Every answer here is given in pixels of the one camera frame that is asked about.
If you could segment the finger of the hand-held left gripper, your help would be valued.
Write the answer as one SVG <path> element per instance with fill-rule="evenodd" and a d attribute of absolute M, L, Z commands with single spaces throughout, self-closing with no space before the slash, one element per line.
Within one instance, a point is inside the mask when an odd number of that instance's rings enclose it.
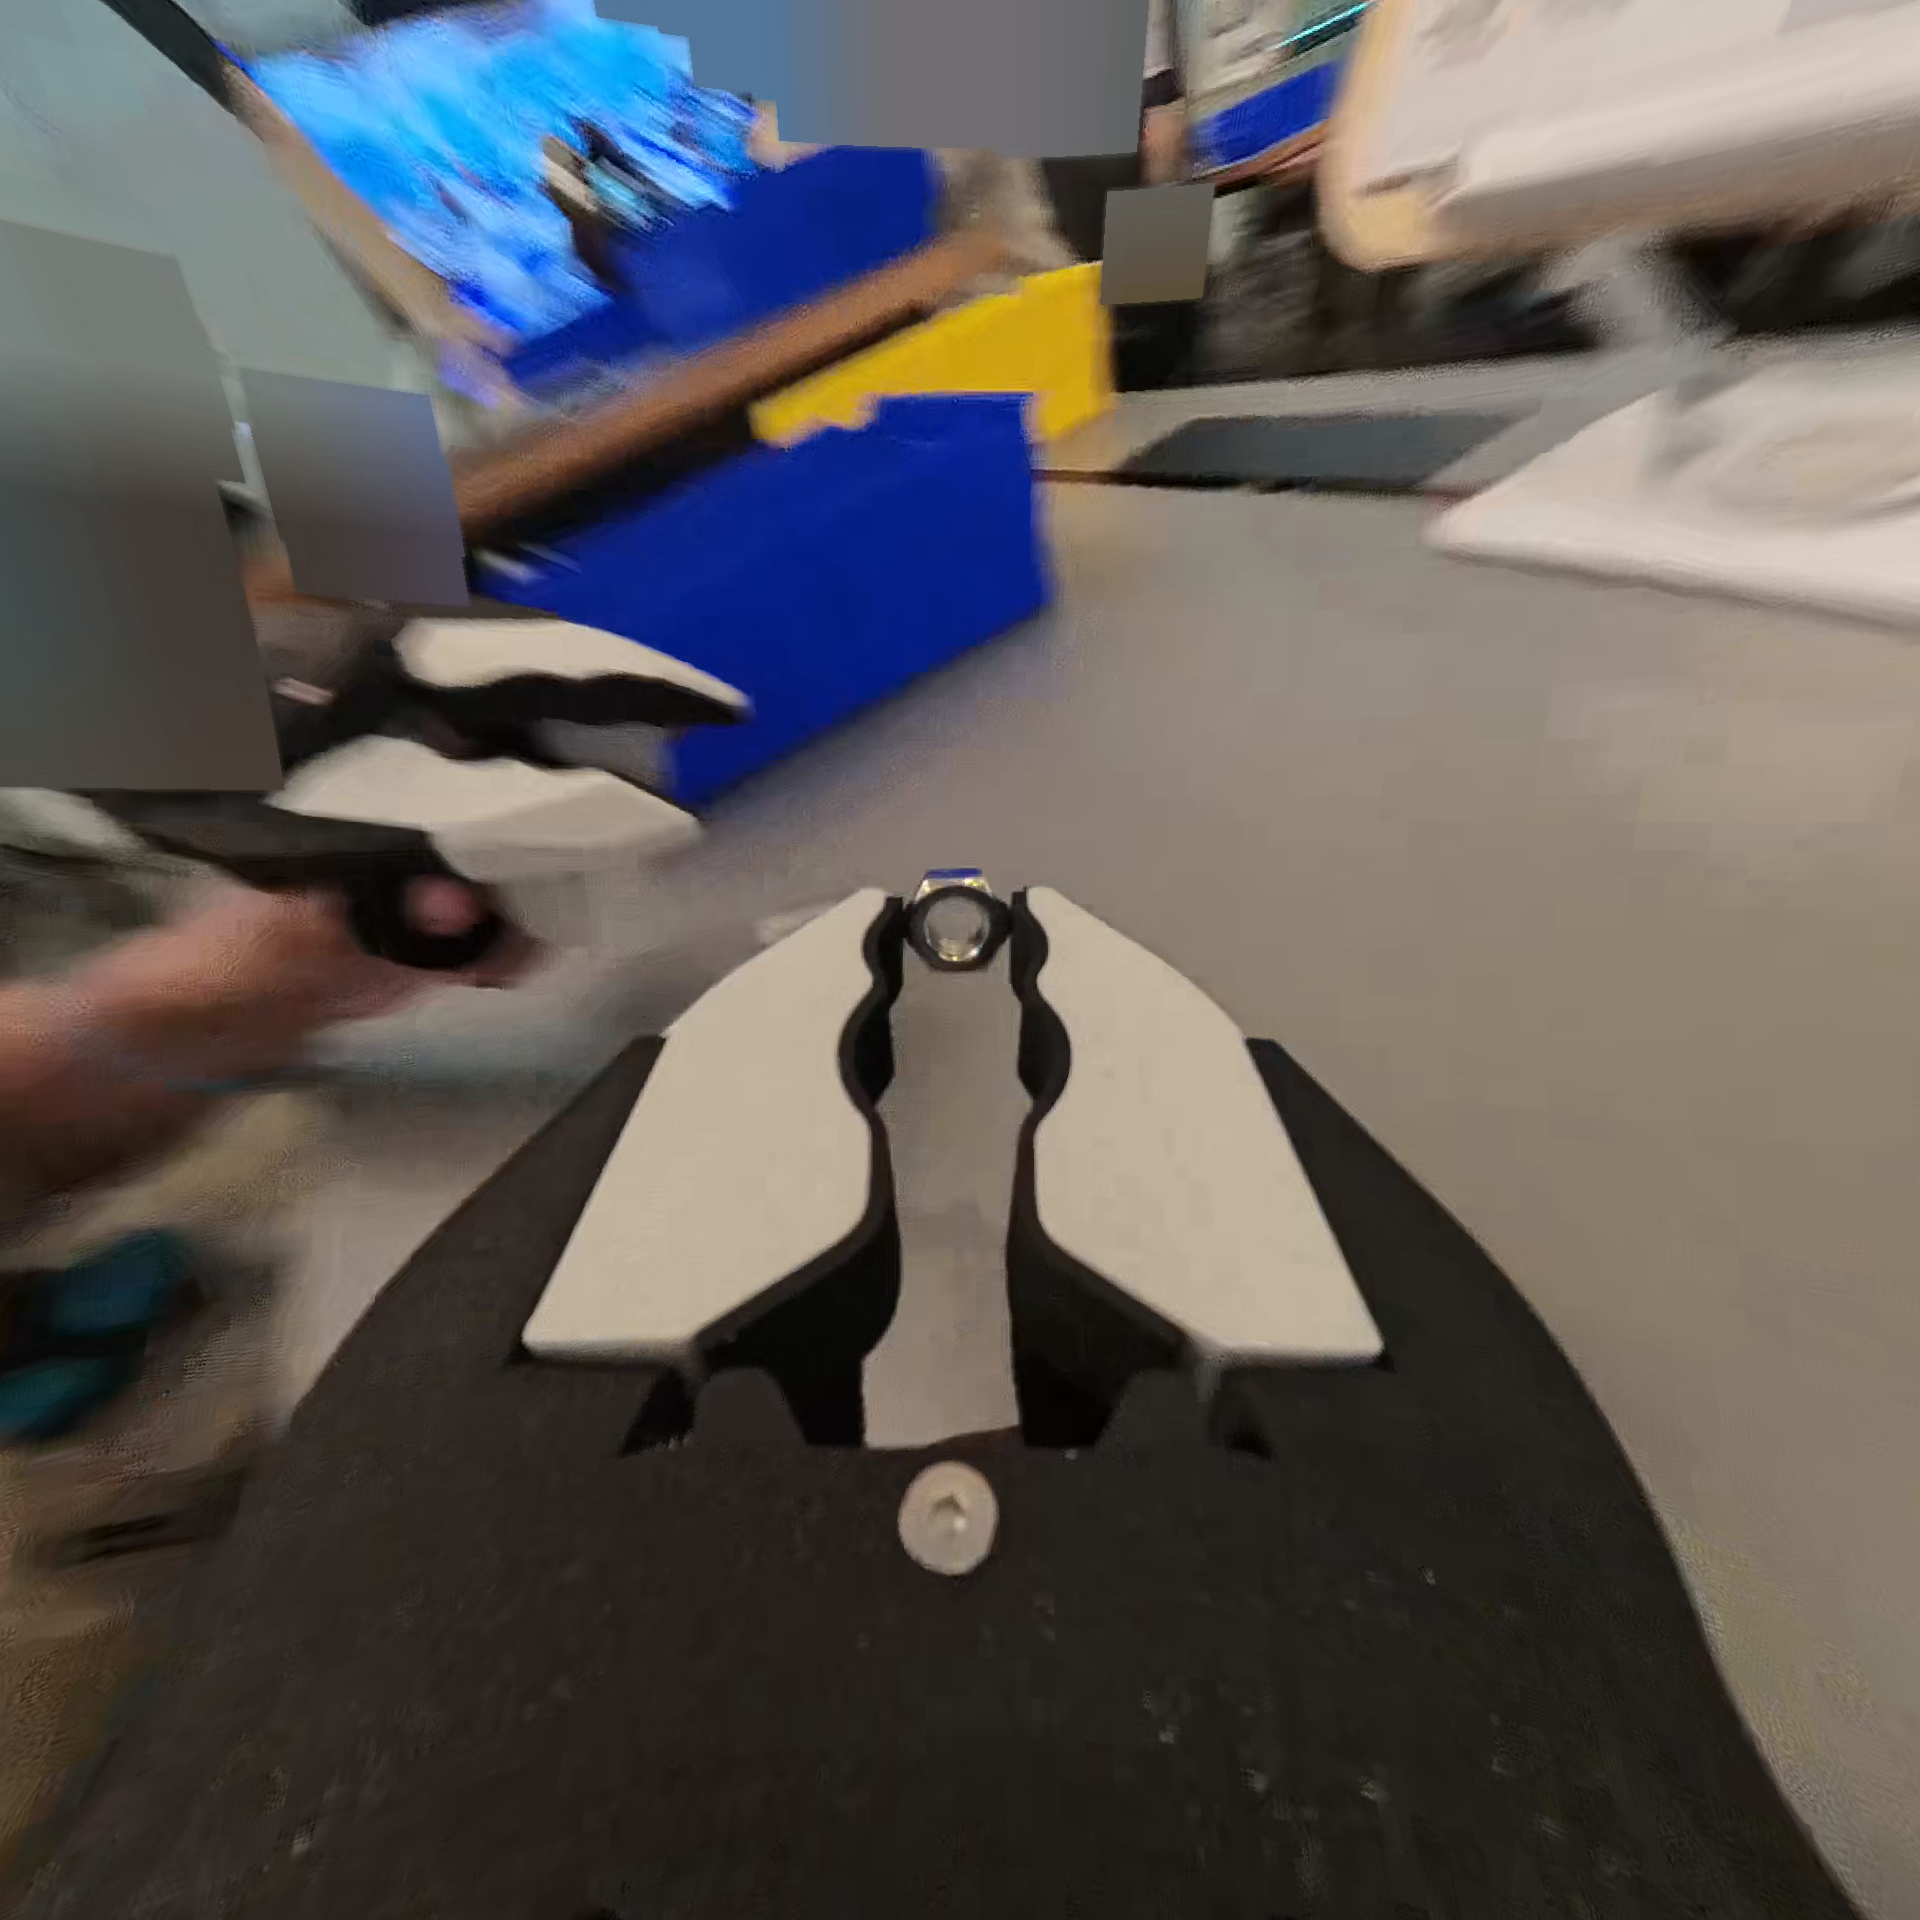
<path fill-rule="evenodd" d="M 752 717 L 737 686 L 579 622 L 412 619 L 394 635 L 394 660 L 403 683 L 469 731 L 564 722 L 680 734 Z"/>
<path fill-rule="evenodd" d="M 417 829 L 456 873 L 492 885 L 638 870 L 705 832 L 693 812 L 598 767 L 456 760 L 390 734 L 304 762 L 275 806 L 307 819 Z"/>

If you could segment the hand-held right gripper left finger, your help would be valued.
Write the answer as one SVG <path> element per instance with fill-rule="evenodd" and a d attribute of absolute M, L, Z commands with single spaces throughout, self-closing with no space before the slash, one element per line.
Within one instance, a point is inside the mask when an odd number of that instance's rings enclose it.
<path fill-rule="evenodd" d="M 761 1372 L 803 1431 L 864 1431 L 900 1305 L 895 1079 L 904 905 L 863 887 L 708 988 L 660 1037 L 520 1334 L 699 1396 Z"/>

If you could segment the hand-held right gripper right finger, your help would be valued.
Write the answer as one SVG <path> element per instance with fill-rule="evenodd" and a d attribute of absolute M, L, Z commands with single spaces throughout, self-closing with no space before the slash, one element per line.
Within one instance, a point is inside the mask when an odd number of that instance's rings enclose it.
<path fill-rule="evenodd" d="M 1375 1370 L 1384 1338 L 1237 1020 L 1064 892 L 1012 904 L 1028 1099 L 1009 1212 L 1021 1431 L 1143 1378 Z"/>

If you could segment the blue plastic bin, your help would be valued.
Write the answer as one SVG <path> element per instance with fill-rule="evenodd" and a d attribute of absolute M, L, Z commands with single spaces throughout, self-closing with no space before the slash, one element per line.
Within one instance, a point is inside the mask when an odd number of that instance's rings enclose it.
<path fill-rule="evenodd" d="M 747 693 L 747 722 L 673 752 L 670 792 L 711 803 L 1051 605 L 1028 395 L 886 395 L 479 558 L 474 583 Z"/>

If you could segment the steel hex nut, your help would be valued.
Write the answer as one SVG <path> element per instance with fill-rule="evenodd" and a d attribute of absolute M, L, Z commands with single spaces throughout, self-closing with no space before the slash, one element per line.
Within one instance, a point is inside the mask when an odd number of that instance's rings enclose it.
<path fill-rule="evenodd" d="M 906 944 L 934 974 L 990 967 L 1010 932 L 1012 905 L 978 867 L 927 870 L 906 908 Z"/>

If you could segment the person's left hand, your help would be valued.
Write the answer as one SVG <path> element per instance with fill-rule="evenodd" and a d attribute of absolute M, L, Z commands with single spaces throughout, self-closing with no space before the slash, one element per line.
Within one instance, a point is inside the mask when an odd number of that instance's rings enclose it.
<path fill-rule="evenodd" d="M 330 892 L 234 881 L 3 991 L 4 1217 L 109 1182 L 189 1137 L 330 1028 L 452 984 L 508 981 L 502 941 L 456 971 L 374 957 Z"/>

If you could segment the wooden-edged table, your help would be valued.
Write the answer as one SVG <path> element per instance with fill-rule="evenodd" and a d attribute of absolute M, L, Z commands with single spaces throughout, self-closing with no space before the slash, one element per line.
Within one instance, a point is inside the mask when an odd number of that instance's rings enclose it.
<path fill-rule="evenodd" d="M 943 300 L 998 276 L 1014 260 L 1002 224 L 943 233 L 817 300 L 788 306 L 660 371 L 627 378 L 572 412 L 544 412 L 451 462 L 463 540 L 476 547 L 643 456 L 677 446 Z"/>

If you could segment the long blue bin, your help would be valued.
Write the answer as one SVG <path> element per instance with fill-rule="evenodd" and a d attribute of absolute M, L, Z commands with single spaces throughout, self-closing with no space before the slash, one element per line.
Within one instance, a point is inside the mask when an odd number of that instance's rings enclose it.
<path fill-rule="evenodd" d="M 613 242 L 619 285 L 516 347 L 529 394 L 638 360 L 679 358 L 876 273 L 937 235 L 931 149 L 825 147 L 738 179 L 731 204 Z"/>

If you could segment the large display screen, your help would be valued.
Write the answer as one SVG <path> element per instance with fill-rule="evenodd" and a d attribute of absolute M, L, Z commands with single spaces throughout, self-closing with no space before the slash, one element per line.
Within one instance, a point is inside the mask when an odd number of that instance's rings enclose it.
<path fill-rule="evenodd" d="M 684 41 L 597 3 L 463 3 L 242 74 L 452 297 L 515 342 L 608 300 L 577 244 L 728 210 L 755 110 L 701 85 Z"/>

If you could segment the yellow plastic bin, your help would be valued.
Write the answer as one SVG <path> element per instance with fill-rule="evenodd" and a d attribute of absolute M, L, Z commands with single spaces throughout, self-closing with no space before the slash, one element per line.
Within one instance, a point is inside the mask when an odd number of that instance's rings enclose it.
<path fill-rule="evenodd" d="M 1004 294 L 956 304 L 810 371 L 748 408 L 752 435 L 788 446 L 828 426 L 873 420 L 884 399 L 1010 394 L 1026 433 L 1053 444 L 1117 402 L 1102 262 L 1023 276 Z"/>

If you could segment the black flat pad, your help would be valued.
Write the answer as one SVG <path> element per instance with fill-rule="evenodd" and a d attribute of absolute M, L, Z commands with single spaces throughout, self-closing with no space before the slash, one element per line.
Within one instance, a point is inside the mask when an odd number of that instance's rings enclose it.
<path fill-rule="evenodd" d="M 1521 422 L 1516 412 L 1202 415 L 1129 453 L 1113 478 L 1166 487 L 1421 491 Z"/>

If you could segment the wooden board document stand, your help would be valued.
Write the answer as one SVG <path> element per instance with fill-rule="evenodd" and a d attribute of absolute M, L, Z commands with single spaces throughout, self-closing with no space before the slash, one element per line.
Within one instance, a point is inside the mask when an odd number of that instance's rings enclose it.
<path fill-rule="evenodd" d="M 1434 526 L 1460 558 L 1541 566 L 1916 627 L 1916 322 L 1734 340 L 1689 290 L 1689 240 L 1786 240 L 1777 263 L 1816 290 L 1827 244 L 1916 221 L 1916 176 L 1843 198 L 1577 212 L 1498 225 L 1443 213 L 1416 185 L 1367 188 L 1360 147 L 1390 90 L 1414 3 L 1373 3 L 1318 168 L 1323 232 L 1364 272 L 1468 260 L 1610 256 L 1603 324 L 1634 395 L 1489 481 Z"/>

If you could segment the small blue bin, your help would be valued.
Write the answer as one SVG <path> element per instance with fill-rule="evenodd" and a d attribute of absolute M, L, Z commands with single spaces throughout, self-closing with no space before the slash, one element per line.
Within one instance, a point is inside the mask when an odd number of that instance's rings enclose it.
<path fill-rule="evenodd" d="M 1253 94 L 1200 114 L 1191 151 L 1200 174 L 1233 171 L 1315 140 L 1333 116 L 1340 62 L 1292 65 Z"/>

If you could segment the printed instruction sheet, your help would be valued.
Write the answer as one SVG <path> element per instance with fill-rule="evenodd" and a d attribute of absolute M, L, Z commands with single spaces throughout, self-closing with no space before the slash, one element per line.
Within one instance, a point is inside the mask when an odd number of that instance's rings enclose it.
<path fill-rule="evenodd" d="M 1388 76 L 1358 179 L 1478 227 L 1916 178 L 1916 3 L 1412 3 Z"/>

